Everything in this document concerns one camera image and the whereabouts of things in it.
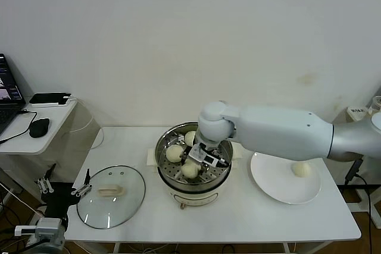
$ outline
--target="white shelf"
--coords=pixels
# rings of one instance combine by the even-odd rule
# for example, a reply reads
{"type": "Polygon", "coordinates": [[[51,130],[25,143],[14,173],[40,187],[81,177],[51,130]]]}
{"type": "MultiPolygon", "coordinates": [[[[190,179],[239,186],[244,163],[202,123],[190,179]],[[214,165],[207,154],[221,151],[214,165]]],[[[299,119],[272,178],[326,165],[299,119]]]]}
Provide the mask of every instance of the white shelf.
{"type": "MultiPolygon", "coordinates": [[[[42,153],[49,146],[50,142],[64,124],[66,118],[69,116],[76,104],[77,101],[70,101],[67,106],[43,108],[33,108],[30,104],[28,104],[25,107],[26,110],[36,111],[38,113],[35,120],[41,118],[50,119],[47,134],[40,138],[32,138],[30,137],[29,132],[26,132],[21,136],[1,144],[0,153],[9,155],[38,155],[42,153]]],[[[33,116],[34,114],[29,113],[18,114],[13,119],[11,124],[1,133],[0,140],[25,131],[33,116]]]]}

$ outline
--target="power cord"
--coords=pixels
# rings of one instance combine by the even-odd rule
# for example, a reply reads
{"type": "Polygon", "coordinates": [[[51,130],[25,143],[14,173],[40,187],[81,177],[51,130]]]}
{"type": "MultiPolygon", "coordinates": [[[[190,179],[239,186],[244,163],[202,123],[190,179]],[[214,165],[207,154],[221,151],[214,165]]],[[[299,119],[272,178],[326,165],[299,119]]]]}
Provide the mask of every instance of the power cord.
{"type": "Polygon", "coordinates": [[[5,217],[6,221],[8,221],[8,223],[9,223],[11,226],[16,227],[16,225],[14,225],[14,224],[10,221],[10,219],[8,218],[8,215],[7,215],[7,212],[5,211],[5,209],[11,211],[11,212],[14,214],[14,216],[17,218],[17,221],[18,221],[18,223],[19,223],[19,225],[20,225],[20,224],[21,224],[20,217],[13,211],[13,209],[9,208],[8,206],[6,206],[6,205],[4,204],[4,197],[3,197],[3,195],[2,195],[2,192],[0,192],[0,199],[1,199],[1,206],[3,207],[3,208],[2,208],[2,212],[4,213],[4,217],[5,217]]]}
{"type": "MultiPolygon", "coordinates": [[[[84,108],[86,108],[86,110],[90,113],[90,115],[91,115],[91,119],[89,120],[89,122],[88,122],[85,126],[79,128],[79,129],[76,129],[76,130],[70,130],[70,131],[64,133],[63,135],[65,135],[65,134],[67,134],[67,133],[74,133],[74,132],[83,130],[83,129],[85,129],[87,126],[89,126],[90,123],[94,120],[94,115],[93,115],[93,113],[90,111],[89,108],[86,107],[85,103],[84,103],[81,99],[79,99],[79,98],[70,98],[69,100],[70,100],[70,101],[78,101],[78,102],[79,102],[84,108]]],[[[81,151],[90,151],[90,150],[93,150],[93,149],[98,148],[99,146],[101,146],[101,145],[103,144],[103,141],[105,140],[105,133],[104,133],[104,131],[103,131],[103,127],[101,127],[101,131],[102,131],[102,140],[101,140],[101,142],[100,142],[98,145],[96,145],[96,146],[94,146],[94,147],[91,147],[90,149],[81,150],[81,151]]]]}
{"type": "MultiPolygon", "coordinates": [[[[364,182],[364,184],[366,186],[368,186],[367,182],[365,181],[365,179],[362,176],[360,176],[359,174],[355,174],[354,176],[356,178],[361,179],[364,182]]],[[[368,207],[369,207],[369,249],[370,249],[369,253],[372,254],[372,245],[371,245],[371,202],[370,202],[369,189],[366,188],[365,191],[366,191],[367,196],[368,196],[368,207]]]]}
{"type": "Polygon", "coordinates": [[[29,125],[28,125],[28,128],[26,128],[26,130],[25,130],[24,132],[21,132],[21,133],[15,135],[15,136],[12,136],[12,137],[9,137],[9,138],[0,140],[0,144],[3,144],[3,143],[5,143],[6,141],[8,141],[8,140],[10,140],[10,139],[13,139],[13,138],[15,138],[15,137],[18,137],[18,136],[21,136],[21,135],[27,133],[28,130],[29,130],[29,128],[30,128],[30,125],[32,124],[33,120],[35,120],[35,118],[36,118],[36,116],[37,116],[37,112],[36,112],[36,111],[28,111],[28,110],[26,110],[26,109],[24,109],[24,110],[19,110],[19,111],[17,111],[17,113],[18,113],[18,114],[34,113],[35,116],[33,116],[32,120],[30,121],[30,123],[29,123],[29,125]]]}
{"type": "Polygon", "coordinates": [[[2,183],[0,183],[0,186],[2,186],[9,194],[14,196],[19,202],[24,204],[26,207],[28,207],[31,211],[33,211],[35,214],[37,214],[39,217],[43,217],[42,214],[40,214],[37,210],[33,209],[31,206],[29,206],[26,202],[23,202],[21,199],[19,199],[13,192],[7,189],[2,183]]]}

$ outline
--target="cable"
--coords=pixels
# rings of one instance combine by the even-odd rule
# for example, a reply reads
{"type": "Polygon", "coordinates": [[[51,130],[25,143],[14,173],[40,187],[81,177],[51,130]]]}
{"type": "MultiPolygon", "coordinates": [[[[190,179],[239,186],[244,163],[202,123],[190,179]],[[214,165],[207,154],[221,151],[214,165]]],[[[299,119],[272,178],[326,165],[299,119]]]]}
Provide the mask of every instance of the cable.
{"type": "Polygon", "coordinates": [[[0,199],[1,199],[2,211],[4,212],[4,217],[5,217],[5,219],[8,221],[8,223],[9,223],[10,225],[12,225],[13,227],[16,227],[16,225],[14,225],[14,224],[8,219],[7,213],[5,212],[5,208],[9,209],[9,210],[15,215],[15,217],[17,217],[18,223],[21,224],[20,217],[13,211],[13,209],[11,209],[11,208],[7,207],[6,205],[4,205],[4,197],[2,196],[2,193],[1,193],[1,192],[0,192],[0,199]]]}
{"type": "Polygon", "coordinates": [[[82,247],[81,245],[77,244],[75,241],[73,241],[75,245],[77,245],[78,247],[82,248],[82,250],[86,251],[88,254],[92,254],[91,252],[87,251],[84,247],[82,247]]]}
{"type": "MultiPolygon", "coordinates": [[[[359,174],[355,174],[354,175],[355,177],[357,178],[360,178],[362,179],[362,181],[364,182],[364,184],[366,186],[368,186],[367,182],[365,181],[365,179],[360,176],[359,174]]],[[[372,246],[371,246],[371,202],[370,202],[370,193],[369,193],[369,189],[365,189],[365,191],[367,192],[367,195],[368,195],[368,204],[369,204],[369,249],[370,249],[370,254],[372,254],[372,246]]]]}
{"type": "Polygon", "coordinates": [[[26,207],[28,207],[31,211],[33,211],[35,214],[37,214],[40,217],[43,217],[42,214],[38,213],[38,211],[34,210],[32,207],[30,207],[27,203],[23,202],[21,199],[19,199],[15,194],[13,194],[10,190],[8,190],[2,183],[0,183],[0,186],[2,186],[8,193],[13,195],[19,202],[24,204],[26,207]]]}
{"type": "MultiPolygon", "coordinates": [[[[83,104],[83,102],[80,100],[80,99],[77,99],[76,98],[76,100],[84,107],[84,108],[86,108],[85,107],[85,105],[83,104]]],[[[79,129],[76,129],[76,130],[70,130],[70,131],[68,131],[68,132],[65,132],[65,133],[73,133],[73,132],[77,132],[77,131],[81,131],[81,130],[83,130],[83,129],[85,129],[87,126],[89,126],[90,125],[90,123],[94,120],[94,115],[92,115],[92,113],[87,109],[87,111],[90,113],[90,115],[91,115],[91,119],[89,120],[89,122],[85,125],[85,126],[83,126],[82,128],[79,128],[79,129]]]]}
{"type": "Polygon", "coordinates": [[[132,250],[134,250],[135,252],[138,252],[138,253],[143,253],[144,252],[144,244],[142,244],[142,247],[143,247],[143,250],[137,250],[135,249],[134,247],[132,247],[131,245],[127,244],[128,247],[130,247],[132,250]]]}
{"type": "Polygon", "coordinates": [[[150,251],[144,251],[143,253],[151,253],[151,252],[154,252],[154,253],[156,253],[155,251],[156,250],[159,250],[159,249],[161,249],[161,248],[164,248],[164,247],[166,247],[166,246],[168,246],[169,244],[165,244],[165,245],[163,245],[163,246],[160,246],[160,247],[157,247],[157,248],[155,248],[155,249],[152,249],[152,250],[150,250],[150,251]]]}
{"type": "Polygon", "coordinates": [[[67,251],[68,254],[71,254],[70,250],[64,246],[64,249],[67,251]]]}
{"type": "Polygon", "coordinates": [[[28,130],[29,130],[29,128],[30,128],[30,125],[32,124],[33,120],[35,120],[35,118],[36,118],[36,116],[37,116],[37,112],[36,112],[36,111],[28,111],[28,110],[25,110],[25,109],[24,109],[24,110],[19,110],[18,113],[19,113],[19,114],[34,113],[35,116],[33,116],[32,120],[30,121],[30,123],[29,123],[29,125],[28,125],[28,128],[26,128],[26,130],[25,130],[24,132],[21,132],[21,133],[19,133],[19,134],[16,134],[15,136],[12,136],[12,137],[3,139],[3,140],[0,141],[0,144],[3,144],[3,143],[5,143],[6,141],[8,141],[8,140],[10,140],[10,139],[13,139],[13,138],[15,138],[15,137],[18,137],[18,136],[21,136],[21,135],[27,133],[28,130]]]}
{"type": "Polygon", "coordinates": [[[19,242],[24,241],[24,240],[27,240],[27,239],[29,239],[29,238],[27,237],[27,238],[19,239],[19,240],[15,241],[15,242],[13,242],[13,243],[11,243],[11,244],[9,244],[9,245],[6,245],[2,250],[4,251],[6,248],[9,248],[9,247],[11,247],[12,245],[15,245],[16,243],[19,243],[19,242]]]}
{"type": "Polygon", "coordinates": [[[9,254],[19,254],[19,253],[25,252],[26,250],[35,248],[35,247],[37,247],[37,246],[39,246],[45,242],[49,242],[49,239],[42,239],[42,240],[36,242],[35,244],[29,245],[29,246],[25,247],[24,249],[21,249],[20,251],[10,252],[9,254]]]}
{"type": "Polygon", "coordinates": [[[90,151],[90,150],[95,149],[95,148],[98,148],[99,146],[102,145],[103,141],[105,140],[105,133],[104,133],[104,131],[103,131],[103,127],[101,127],[101,131],[102,131],[102,140],[101,140],[101,142],[100,142],[98,145],[96,145],[96,146],[94,146],[94,147],[91,147],[90,149],[88,149],[88,150],[86,150],[86,151],[90,151]]]}
{"type": "MultiPolygon", "coordinates": [[[[94,120],[94,115],[91,113],[90,109],[86,107],[86,105],[83,103],[83,101],[82,101],[81,99],[79,99],[79,98],[70,98],[69,100],[70,100],[70,101],[78,101],[78,102],[79,102],[84,108],[86,108],[86,110],[90,113],[90,115],[91,115],[91,119],[90,119],[90,121],[89,121],[85,126],[83,126],[82,128],[79,128],[79,129],[77,129],[77,130],[68,131],[67,133],[77,132],[77,131],[80,131],[80,130],[85,129],[85,128],[86,128],[86,127],[87,127],[87,126],[94,120]]],[[[101,127],[101,131],[102,131],[102,140],[101,140],[101,142],[100,142],[98,145],[96,145],[96,146],[94,146],[94,147],[91,147],[90,149],[86,149],[86,150],[84,150],[84,151],[90,151],[90,150],[95,149],[95,148],[98,148],[99,146],[102,145],[103,141],[105,140],[105,133],[104,133],[104,131],[103,131],[103,127],[101,127]]]]}

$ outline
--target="computer mouse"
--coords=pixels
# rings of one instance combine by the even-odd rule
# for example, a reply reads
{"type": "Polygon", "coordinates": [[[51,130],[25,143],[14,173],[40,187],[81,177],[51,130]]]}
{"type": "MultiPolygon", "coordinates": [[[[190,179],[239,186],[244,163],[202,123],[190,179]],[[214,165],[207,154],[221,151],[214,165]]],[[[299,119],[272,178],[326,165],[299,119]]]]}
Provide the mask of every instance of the computer mouse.
{"type": "Polygon", "coordinates": [[[38,119],[29,126],[29,135],[32,138],[42,137],[48,132],[49,118],[38,119]]]}

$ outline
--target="floor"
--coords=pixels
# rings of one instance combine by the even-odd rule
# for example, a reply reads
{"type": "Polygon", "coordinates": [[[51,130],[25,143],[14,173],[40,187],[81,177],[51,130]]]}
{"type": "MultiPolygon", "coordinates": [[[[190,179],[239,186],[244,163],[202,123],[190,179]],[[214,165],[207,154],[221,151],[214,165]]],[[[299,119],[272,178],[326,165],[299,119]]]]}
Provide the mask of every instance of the floor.
{"type": "MultiPolygon", "coordinates": [[[[358,202],[358,196],[353,190],[346,190],[343,194],[347,202],[358,202]]],[[[20,194],[20,197],[27,202],[30,206],[37,208],[39,202],[33,198],[27,192],[20,194]]],[[[7,207],[11,208],[20,219],[22,224],[25,224],[31,218],[32,212],[23,206],[20,202],[15,199],[11,199],[7,203],[7,207]]],[[[376,208],[381,213],[381,203],[376,205],[376,208]]],[[[10,228],[10,223],[19,224],[17,217],[12,214],[11,211],[7,211],[6,220],[4,213],[0,215],[0,230],[10,228]]],[[[354,214],[354,218],[359,225],[362,237],[355,241],[347,242],[334,242],[317,252],[318,254],[368,254],[369,253],[369,234],[368,234],[368,215],[365,213],[354,214]]],[[[378,230],[374,227],[372,223],[372,242],[373,242],[373,253],[381,253],[381,230],[378,230]]],[[[11,243],[16,242],[17,240],[10,240],[5,242],[5,239],[11,238],[9,234],[0,234],[0,249],[4,250],[5,247],[9,246],[11,243]]],[[[114,244],[107,243],[103,244],[110,253],[112,253],[114,244]]],[[[296,245],[296,251],[302,246],[302,244],[296,245]]],[[[70,251],[66,254],[87,254],[84,250],[78,247],[73,242],[67,242],[65,247],[70,251]]],[[[173,254],[183,254],[183,253],[274,253],[274,252],[283,252],[283,247],[281,244],[234,244],[234,245],[223,245],[223,244],[122,244],[120,247],[120,253],[141,253],[143,249],[148,250],[148,248],[157,249],[157,253],[173,253],[173,254]]],[[[289,248],[293,251],[295,245],[289,243],[289,248]]],[[[19,243],[19,249],[22,249],[22,242],[19,243]]],[[[6,248],[7,251],[13,252],[17,250],[17,243],[6,248]]]]}

